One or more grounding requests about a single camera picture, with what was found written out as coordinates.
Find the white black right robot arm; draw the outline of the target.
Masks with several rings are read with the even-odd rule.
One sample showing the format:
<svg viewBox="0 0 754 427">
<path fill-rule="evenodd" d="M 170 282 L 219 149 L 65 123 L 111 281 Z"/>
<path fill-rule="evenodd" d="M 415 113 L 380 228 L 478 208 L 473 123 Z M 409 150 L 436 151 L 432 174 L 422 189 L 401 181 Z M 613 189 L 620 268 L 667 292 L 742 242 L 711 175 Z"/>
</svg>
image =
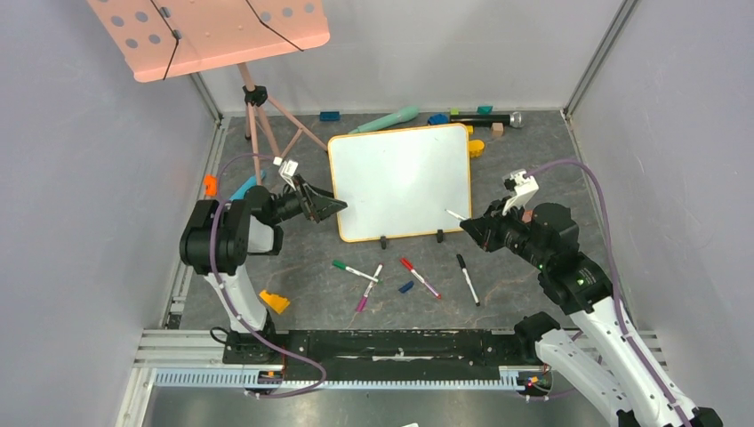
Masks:
<svg viewBox="0 0 754 427">
<path fill-rule="evenodd" d="M 617 299 L 613 283 L 578 242 L 569 208 L 544 203 L 529 219 L 521 207 L 492 204 L 460 223 L 491 253 L 506 248 L 538 271 L 546 296 L 586 334 L 602 359 L 578 347 L 559 323 L 538 312 L 514 327 L 513 349 L 525 363 L 555 368 L 612 426 L 720 426 L 676 386 L 638 334 Z"/>
</svg>

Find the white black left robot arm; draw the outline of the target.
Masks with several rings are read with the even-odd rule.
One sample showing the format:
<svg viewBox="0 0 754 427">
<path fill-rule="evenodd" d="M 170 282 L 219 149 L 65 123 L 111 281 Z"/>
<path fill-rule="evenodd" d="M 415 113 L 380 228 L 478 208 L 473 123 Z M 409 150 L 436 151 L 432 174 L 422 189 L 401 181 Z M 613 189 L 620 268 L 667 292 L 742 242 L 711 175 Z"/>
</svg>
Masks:
<svg viewBox="0 0 754 427">
<path fill-rule="evenodd" d="M 245 267 L 250 256 L 276 256 L 283 246 L 282 223 L 296 216 L 319 223 L 348 207 L 328 190 L 296 174 L 281 193 L 253 186 L 236 200 L 199 200 L 179 241 L 180 260 L 211 285 L 235 333 L 249 334 L 245 350 L 258 362 L 279 351 L 269 327 L 269 310 Z"/>
</svg>

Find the blue marker cap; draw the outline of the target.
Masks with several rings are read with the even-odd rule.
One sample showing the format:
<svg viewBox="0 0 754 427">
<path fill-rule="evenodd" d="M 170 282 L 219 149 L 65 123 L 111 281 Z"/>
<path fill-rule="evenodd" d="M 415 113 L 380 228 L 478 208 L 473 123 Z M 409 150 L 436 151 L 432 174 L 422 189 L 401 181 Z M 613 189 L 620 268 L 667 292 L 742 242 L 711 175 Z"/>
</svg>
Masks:
<svg viewBox="0 0 754 427">
<path fill-rule="evenodd" d="M 413 281 L 409 281 L 398 288 L 398 292 L 401 294 L 407 293 L 409 290 L 413 288 Z"/>
</svg>

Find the blue whiteboard marker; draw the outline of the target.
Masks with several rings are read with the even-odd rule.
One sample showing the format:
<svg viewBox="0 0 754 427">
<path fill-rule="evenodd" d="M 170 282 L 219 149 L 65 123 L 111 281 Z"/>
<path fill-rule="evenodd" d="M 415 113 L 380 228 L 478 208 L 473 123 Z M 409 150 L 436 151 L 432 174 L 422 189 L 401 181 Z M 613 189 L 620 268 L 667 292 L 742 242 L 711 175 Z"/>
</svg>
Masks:
<svg viewBox="0 0 754 427">
<path fill-rule="evenodd" d="M 448 213 L 449 215 L 451 215 L 451 216 L 452 216 L 452 217 L 453 217 L 454 219 L 458 220 L 459 222 L 463 222 L 463 221 L 466 221 L 466 220 L 468 220 L 468 218 L 467 218 L 467 217 L 465 217 L 465 216 L 462 216 L 462 215 L 460 215 L 459 213 L 456 213 L 456 212 L 454 212 L 454 211 L 451 211 L 451 210 L 449 210 L 449 209 L 445 209 L 445 211 L 446 211 L 446 212 L 447 212 L 447 213 Z"/>
</svg>

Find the yellow framed whiteboard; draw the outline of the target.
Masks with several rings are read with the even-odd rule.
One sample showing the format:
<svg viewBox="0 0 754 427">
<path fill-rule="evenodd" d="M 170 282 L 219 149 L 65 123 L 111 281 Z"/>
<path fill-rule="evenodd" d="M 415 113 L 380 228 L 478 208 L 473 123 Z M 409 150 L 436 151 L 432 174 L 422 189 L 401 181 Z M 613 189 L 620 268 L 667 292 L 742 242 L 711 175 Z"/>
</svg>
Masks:
<svg viewBox="0 0 754 427">
<path fill-rule="evenodd" d="M 344 134 L 328 142 L 341 240 L 457 231 L 445 209 L 472 214 L 469 136 L 463 125 L 434 125 Z"/>
</svg>

